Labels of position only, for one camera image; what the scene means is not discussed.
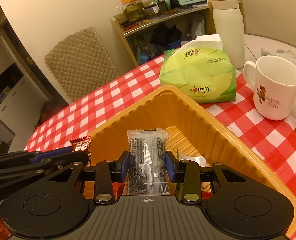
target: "barcode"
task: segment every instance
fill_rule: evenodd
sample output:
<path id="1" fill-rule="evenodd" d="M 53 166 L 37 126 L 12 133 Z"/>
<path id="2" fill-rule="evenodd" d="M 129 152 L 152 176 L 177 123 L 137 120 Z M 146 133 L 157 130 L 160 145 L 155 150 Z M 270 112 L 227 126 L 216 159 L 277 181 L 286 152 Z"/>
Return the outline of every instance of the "barcode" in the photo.
<path id="1" fill-rule="evenodd" d="M 168 182 L 155 182 L 154 194 L 169 194 Z"/>

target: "quilted cushion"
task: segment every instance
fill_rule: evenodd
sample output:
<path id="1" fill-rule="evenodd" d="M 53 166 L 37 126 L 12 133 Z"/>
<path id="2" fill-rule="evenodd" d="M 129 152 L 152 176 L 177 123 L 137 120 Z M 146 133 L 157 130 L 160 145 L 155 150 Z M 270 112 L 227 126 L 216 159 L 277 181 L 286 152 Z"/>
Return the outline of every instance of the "quilted cushion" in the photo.
<path id="1" fill-rule="evenodd" d="M 44 63 L 72 101 L 119 76 L 93 25 L 57 43 Z"/>

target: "screw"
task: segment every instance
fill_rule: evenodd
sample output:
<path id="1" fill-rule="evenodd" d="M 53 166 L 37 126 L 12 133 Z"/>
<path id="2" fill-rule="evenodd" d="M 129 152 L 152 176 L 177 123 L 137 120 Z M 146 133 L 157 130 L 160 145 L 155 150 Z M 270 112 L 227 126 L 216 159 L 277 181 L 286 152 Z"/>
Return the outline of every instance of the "screw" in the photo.
<path id="1" fill-rule="evenodd" d="M 96 199 L 99 201 L 109 201 L 111 200 L 112 196 L 110 194 L 102 193 L 99 194 Z"/>
<path id="2" fill-rule="evenodd" d="M 190 193 L 190 194 L 185 194 L 184 199 L 192 202 L 192 201 L 197 201 L 199 199 L 199 196 L 197 194 Z"/>

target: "white thermos bottle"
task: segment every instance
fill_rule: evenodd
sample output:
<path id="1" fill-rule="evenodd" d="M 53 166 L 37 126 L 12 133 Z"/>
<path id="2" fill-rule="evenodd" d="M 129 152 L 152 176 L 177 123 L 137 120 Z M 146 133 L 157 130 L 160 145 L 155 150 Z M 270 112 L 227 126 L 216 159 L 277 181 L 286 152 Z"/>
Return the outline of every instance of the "white thermos bottle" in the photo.
<path id="1" fill-rule="evenodd" d="M 217 34 L 235 68 L 245 64 L 244 27 L 238 0 L 207 0 Z"/>

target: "mug handle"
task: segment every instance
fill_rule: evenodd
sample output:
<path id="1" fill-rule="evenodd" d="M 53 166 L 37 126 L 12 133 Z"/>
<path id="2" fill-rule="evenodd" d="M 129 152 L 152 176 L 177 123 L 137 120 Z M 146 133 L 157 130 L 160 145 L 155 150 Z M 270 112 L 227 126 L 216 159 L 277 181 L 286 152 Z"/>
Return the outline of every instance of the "mug handle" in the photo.
<path id="1" fill-rule="evenodd" d="M 243 77 L 246 80 L 246 82 L 250 85 L 252 90 L 254 90 L 255 82 L 254 80 L 249 78 L 248 72 L 250 70 L 251 72 L 254 73 L 254 75 L 252 76 L 255 76 L 256 67 L 257 67 L 256 63 L 252 61 L 247 61 L 243 67 Z"/>

